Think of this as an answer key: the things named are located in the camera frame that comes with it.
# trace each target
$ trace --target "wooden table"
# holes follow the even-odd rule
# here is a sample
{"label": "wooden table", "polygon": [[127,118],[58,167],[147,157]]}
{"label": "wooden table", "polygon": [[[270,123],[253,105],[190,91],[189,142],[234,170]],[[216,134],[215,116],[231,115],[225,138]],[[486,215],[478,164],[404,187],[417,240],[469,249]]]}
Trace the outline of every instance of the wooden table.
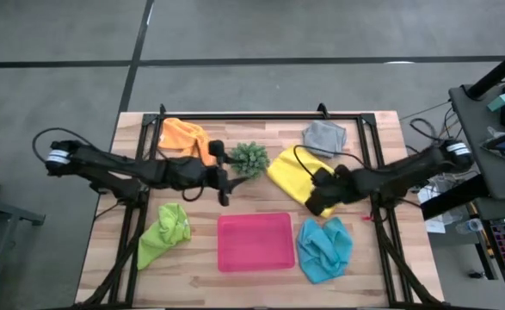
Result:
{"label": "wooden table", "polygon": [[[407,155],[397,113],[374,112],[386,163]],[[112,152],[135,156],[143,113],[120,116]],[[256,141],[265,145],[271,159],[291,145],[301,142],[301,131],[311,121],[194,121],[208,131],[211,139],[225,142],[230,150],[238,142]],[[333,121],[345,127],[348,141],[345,152],[361,158],[359,135],[354,121]],[[328,160],[331,166],[344,163],[350,169],[360,165],[351,158]],[[188,214],[192,240],[178,245],[139,272],[135,307],[364,307],[385,306],[384,280],[374,224],[363,217],[369,215],[370,201],[364,200],[338,208],[340,217],[354,240],[351,262],[346,275],[312,285],[296,264],[289,270],[222,273],[217,263],[217,219],[221,214],[253,214],[287,212],[293,222],[293,234],[312,214],[292,200],[268,177],[261,177],[237,187],[230,196],[231,205],[221,207],[217,192],[205,189],[195,202],[185,202],[181,193],[171,189],[153,190],[145,229],[157,219],[157,207],[166,202],[181,203]],[[114,205],[112,196],[99,201],[97,212]],[[93,226],[89,248],[77,291],[83,301],[101,283],[113,266],[119,243],[124,208],[104,214]],[[422,212],[403,204],[396,209],[405,259],[420,281],[436,298],[442,300],[440,281],[424,226]],[[397,268],[393,265],[397,296],[401,299]],[[123,274],[121,292],[126,291]]]}

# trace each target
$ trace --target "pink tray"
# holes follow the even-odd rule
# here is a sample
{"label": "pink tray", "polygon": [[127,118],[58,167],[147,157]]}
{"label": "pink tray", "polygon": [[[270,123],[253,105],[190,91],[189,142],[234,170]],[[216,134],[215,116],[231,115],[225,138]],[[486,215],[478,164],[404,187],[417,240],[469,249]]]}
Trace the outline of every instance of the pink tray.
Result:
{"label": "pink tray", "polygon": [[258,271],[294,266],[290,215],[226,215],[218,219],[219,271]]}

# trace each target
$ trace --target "cloth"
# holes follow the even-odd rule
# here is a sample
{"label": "cloth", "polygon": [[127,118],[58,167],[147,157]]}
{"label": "cloth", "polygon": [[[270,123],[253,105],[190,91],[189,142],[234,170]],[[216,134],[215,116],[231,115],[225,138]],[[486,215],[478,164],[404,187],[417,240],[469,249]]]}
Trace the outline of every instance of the cloth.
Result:
{"label": "cloth", "polygon": [[216,158],[208,153],[210,138],[201,126],[167,118],[163,121],[162,130],[158,148],[181,150],[182,156],[202,158],[205,165],[216,164]]}
{"label": "cloth", "polygon": [[191,239],[191,227],[182,206],[166,203],[158,207],[158,220],[139,237],[138,270],[147,267],[174,245]]}
{"label": "cloth", "polygon": [[354,245],[338,218],[323,228],[312,219],[305,220],[296,243],[300,268],[313,284],[343,276]]}
{"label": "cloth", "polygon": [[[346,129],[330,121],[313,121],[302,131],[304,145],[331,152],[341,152],[346,144]],[[308,150],[319,156],[332,158],[335,154],[317,150]]]}
{"label": "cloth", "polygon": [[[305,205],[305,201],[310,197],[314,189],[311,176],[300,165],[296,156],[294,156],[294,146],[289,147],[273,161],[268,167],[268,176],[275,184],[281,187],[295,201]],[[324,168],[330,173],[334,170],[327,164],[311,155],[304,148],[296,149],[296,155],[304,166],[313,174],[319,169]],[[330,217],[334,208],[326,208],[321,216]]]}

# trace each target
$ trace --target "green cloth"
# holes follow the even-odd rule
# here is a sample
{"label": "green cloth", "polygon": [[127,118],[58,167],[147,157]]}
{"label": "green cloth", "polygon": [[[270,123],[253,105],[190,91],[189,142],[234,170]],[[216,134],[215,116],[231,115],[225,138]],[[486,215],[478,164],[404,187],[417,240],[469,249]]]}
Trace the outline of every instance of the green cloth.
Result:
{"label": "green cloth", "polygon": [[158,220],[139,237],[138,270],[147,267],[174,245],[190,239],[191,227],[182,206],[166,203],[158,207]]}

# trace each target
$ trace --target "gray floor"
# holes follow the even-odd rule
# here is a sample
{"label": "gray floor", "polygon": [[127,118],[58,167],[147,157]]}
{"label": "gray floor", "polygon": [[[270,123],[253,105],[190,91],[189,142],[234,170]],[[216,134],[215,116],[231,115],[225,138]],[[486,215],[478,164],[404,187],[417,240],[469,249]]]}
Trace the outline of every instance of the gray floor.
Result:
{"label": "gray floor", "polygon": [[[0,61],[129,60],[145,0],[0,0]],[[505,54],[505,0],[156,0],[142,59]],[[495,63],[140,68],[130,111],[395,109],[444,102]],[[0,309],[70,305],[97,196],[52,179],[34,134],[68,127],[108,148],[127,68],[0,69],[0,198],[47,214],[21,225]],[[440,126],[446,106],[422,115]],[[403,124],[408,144],[428,142]],[[45,152],[46,136],[40,143]],[[435,247],[447,301],[505,309],[502,281],[474,281],[473,246]]]}

